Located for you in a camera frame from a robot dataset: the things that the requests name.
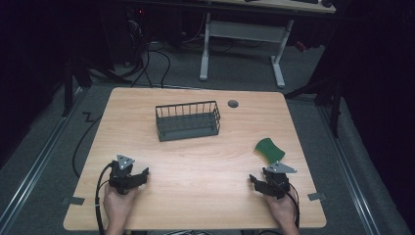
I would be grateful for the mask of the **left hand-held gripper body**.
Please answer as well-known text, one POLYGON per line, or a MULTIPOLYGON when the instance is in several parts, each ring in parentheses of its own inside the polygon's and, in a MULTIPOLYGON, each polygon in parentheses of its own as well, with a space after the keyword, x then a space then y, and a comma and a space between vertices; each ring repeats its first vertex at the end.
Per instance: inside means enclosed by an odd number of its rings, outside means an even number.
POLYGON ((114 187, 120 195, 126 195, 130 190, 131 170, 134 160, 122 154, 116 155, 116 160, 111 163, 110 186, 114 187))

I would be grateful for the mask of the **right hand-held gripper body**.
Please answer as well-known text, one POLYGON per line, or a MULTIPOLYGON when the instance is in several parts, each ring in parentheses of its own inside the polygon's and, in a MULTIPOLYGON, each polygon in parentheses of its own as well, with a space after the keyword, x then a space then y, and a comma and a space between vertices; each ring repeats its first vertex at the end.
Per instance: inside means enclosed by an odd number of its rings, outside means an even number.
POLYGON ((264 194, 276 199, 283 198, 290 191, 290 181, 287 174, 298 172, 295 168, 281 162, 271 164, 262 170, 265 178, 264 194))

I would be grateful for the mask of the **person's right hand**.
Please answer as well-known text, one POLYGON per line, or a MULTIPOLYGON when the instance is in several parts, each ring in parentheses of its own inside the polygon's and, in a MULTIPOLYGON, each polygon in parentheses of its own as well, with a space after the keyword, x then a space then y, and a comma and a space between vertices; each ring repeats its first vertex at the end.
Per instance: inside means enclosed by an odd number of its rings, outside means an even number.
POLYGON ((264 199, 270 207, 271 214, 282 229, 296 229, 295 219, 297 215, 296 206, 288 196, 276 199, 264 195, 264 199))

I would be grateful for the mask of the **green and yellow sponge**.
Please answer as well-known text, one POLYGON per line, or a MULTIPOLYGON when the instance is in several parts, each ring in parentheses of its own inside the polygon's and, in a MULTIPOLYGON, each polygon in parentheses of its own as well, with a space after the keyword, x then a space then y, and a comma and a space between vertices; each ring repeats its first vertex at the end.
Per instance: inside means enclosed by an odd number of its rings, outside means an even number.
POLYGON ((285 157, 285 152, 278 148, 270 138, 261 139, 254 150, 266 159, 269 165, 280 162, 285 157))

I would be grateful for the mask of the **black metal stand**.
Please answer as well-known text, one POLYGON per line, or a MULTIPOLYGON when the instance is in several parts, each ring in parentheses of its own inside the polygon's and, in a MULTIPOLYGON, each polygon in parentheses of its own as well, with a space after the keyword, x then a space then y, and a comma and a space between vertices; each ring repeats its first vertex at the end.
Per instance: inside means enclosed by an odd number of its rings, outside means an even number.
POLYGON ((300 94, 315 93, 314 104, 316 106, 331 106, 331 113, 329 118, 329 128, 332 134, 338 138, 338 124, 339 116, 341 114, 341 97, 343 78, 341 76, 332 76, 320 79, 318 81, 311 81, 305 86, 285 94, 286 99, 293 99, 300 94))
POLYGON ((65 102, 63 116, 67 117, 73 106, 73 81, 76 80, 81 88, 90 88, 90 78, 87 62, 80 57, 69 58, 65 63, 64 87, 65 102))

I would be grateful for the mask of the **dark computer tower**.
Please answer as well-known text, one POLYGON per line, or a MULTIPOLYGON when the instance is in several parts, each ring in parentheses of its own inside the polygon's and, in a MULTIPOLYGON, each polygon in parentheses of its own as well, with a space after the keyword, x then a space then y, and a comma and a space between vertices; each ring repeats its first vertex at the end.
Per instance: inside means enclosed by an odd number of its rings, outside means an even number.
POLYGON ((139 64, 146 45, 146 17, 143 8, 127 6, 125 8, 127 32, 132 44, 132 62, 139 64))

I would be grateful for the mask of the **white-legged desk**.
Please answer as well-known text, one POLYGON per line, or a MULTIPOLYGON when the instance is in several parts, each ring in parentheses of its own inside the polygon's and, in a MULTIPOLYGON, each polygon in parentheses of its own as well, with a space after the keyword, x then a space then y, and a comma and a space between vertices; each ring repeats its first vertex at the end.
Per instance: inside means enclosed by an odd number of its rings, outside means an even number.
MULTIPOLYGON (((329 0, 202 0, 207 7, 229 7, 235 11, 237 7, 243 10, 270 10, 280 13, 299 13, 311 15, 332 15, 337 9, 329 4, 329 0)), ((291 34, 295 20, 286 19, 284 26, 265 25, 264 23, 237 23, 235 20, 212 20, 210 13, 206 14, 204 51, 201 60, 200 80, 208 79, 209 40, 212 37, 241 39, 250 41, 277 43, 277 54, 270 57, 275 80, 279 88, 285 87, 281 72, 280 60, 291 34)))

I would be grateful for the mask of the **metal floor rail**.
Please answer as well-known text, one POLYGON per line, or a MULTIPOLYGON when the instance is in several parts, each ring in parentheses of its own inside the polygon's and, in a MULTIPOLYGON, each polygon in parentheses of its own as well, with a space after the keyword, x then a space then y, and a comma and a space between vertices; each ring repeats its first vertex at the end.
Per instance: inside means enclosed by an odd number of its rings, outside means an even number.
POLYGON ((64 108, 64 89, 35 119, 11 158, 0 169, 0 235, 6 235, 20 213, 38 178, 52 156, 68 121, 87 94, 87 88, 73 91, 73 104, 64 108))
POLYGON ((351 196, 354 207, 358 213, 360 221, 367 235, 381 235, 378 224, 369 208, 366 197, 364 196, 353 170, 347 161, 346 152, 338 137, 333 134, 330 126, 329 112, 325 108, 317 107, 317 112, 322 119, 326 132, 335 148, 340 172, 344 178, 347 190, 351 196))

